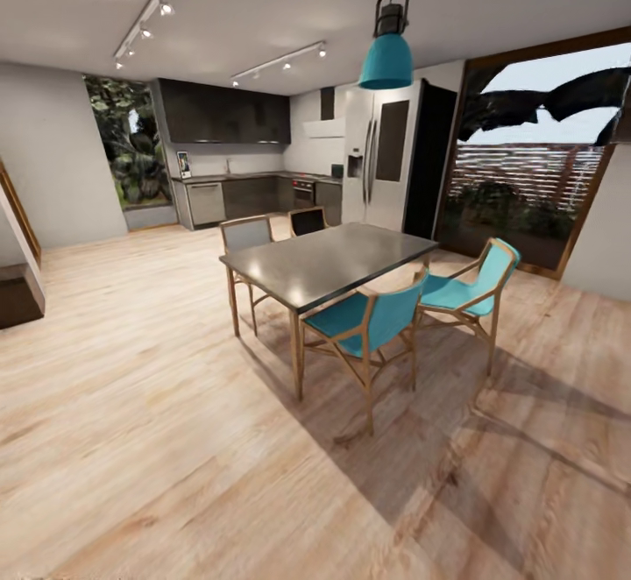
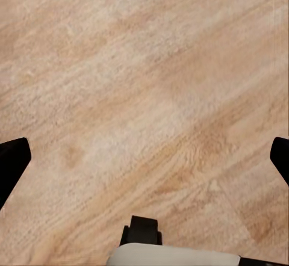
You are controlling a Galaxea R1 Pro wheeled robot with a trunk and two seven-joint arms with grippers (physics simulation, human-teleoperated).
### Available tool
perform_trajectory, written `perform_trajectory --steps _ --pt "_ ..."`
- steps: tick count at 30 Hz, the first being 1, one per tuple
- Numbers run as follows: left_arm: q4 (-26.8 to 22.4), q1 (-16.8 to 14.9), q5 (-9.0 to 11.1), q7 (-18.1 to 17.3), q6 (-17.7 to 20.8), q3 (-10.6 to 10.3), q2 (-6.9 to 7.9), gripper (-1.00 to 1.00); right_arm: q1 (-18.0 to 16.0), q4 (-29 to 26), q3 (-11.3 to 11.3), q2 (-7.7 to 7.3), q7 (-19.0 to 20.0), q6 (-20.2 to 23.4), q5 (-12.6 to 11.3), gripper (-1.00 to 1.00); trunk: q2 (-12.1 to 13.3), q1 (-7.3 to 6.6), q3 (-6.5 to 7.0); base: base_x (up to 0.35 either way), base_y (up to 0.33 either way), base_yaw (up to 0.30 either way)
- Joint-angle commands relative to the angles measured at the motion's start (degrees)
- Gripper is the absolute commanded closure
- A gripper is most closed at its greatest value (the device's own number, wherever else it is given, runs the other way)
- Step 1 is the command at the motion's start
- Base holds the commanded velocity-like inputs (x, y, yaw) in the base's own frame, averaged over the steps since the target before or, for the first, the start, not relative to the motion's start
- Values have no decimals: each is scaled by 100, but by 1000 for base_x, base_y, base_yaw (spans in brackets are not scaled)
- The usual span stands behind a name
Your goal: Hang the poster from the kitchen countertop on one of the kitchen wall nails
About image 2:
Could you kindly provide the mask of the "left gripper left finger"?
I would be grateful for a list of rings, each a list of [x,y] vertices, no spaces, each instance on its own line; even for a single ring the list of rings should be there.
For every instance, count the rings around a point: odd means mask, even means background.
[[[0,209],[30,161],[30,147],[25,137],[0,144]]]

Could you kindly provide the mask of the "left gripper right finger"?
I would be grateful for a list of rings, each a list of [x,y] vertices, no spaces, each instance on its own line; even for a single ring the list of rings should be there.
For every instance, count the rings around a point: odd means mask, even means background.
[[[270,159],[289,186],[289,140],[275,137]]]

